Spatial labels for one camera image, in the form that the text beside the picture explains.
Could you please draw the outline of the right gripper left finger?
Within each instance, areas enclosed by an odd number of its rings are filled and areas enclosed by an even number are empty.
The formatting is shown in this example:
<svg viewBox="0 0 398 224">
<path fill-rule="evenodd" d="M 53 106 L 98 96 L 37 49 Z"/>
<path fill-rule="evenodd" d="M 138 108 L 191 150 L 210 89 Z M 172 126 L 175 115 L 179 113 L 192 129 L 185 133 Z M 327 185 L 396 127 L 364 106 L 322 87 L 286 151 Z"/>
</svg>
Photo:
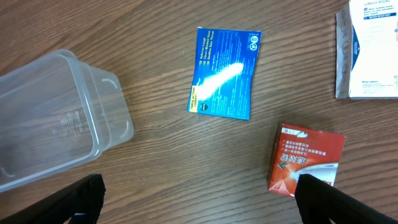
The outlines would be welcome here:
<svg viewBox="0 0 398 224">
<path fill-rule="evenodd" d="M 106 192 L 103 177 L 90 174 L 1 220 L 1 224 L 96 224 Z"/>
</svg>

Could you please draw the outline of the blue lozenge packet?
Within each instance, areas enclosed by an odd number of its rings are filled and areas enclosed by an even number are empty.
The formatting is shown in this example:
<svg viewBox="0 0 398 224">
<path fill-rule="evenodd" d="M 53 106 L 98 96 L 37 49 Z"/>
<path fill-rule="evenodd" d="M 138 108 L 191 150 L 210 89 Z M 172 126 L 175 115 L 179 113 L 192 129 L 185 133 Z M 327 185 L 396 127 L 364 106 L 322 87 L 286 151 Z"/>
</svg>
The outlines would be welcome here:
<svg viewBox="0 0 398 224">
<path fill-rule="evenodd" d="M 262 32 L 199 27 L 189 113 L 249 120 Z"/>
</svg>

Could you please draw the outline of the clear plastic container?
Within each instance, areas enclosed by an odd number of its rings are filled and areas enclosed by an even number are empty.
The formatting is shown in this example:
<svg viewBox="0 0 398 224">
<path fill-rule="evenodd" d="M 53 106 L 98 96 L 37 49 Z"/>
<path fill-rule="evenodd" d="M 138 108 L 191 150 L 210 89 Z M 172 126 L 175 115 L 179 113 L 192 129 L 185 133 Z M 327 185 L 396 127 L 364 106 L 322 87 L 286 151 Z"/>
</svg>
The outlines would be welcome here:
<svg viewBox="0 0 398 224">
<path fill-rule="evenodd" d="M 1 77 L 1 190 L 95 160 L 133 133 L 117 76 L 56 50 Z"/>
</svg>

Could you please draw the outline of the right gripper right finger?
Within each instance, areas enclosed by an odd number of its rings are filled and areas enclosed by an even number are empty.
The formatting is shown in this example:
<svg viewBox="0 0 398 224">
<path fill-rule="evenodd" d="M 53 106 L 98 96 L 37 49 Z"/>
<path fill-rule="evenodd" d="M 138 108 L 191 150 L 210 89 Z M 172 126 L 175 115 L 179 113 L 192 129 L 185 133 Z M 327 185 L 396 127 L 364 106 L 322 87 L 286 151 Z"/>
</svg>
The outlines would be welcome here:
<svg viewBox="0 0 398 224">
<path fill-rule="evenodd" d="M 310 174 L 299 175 L 295 199 L 303 224 L 397 224 Z"/>
</svg>

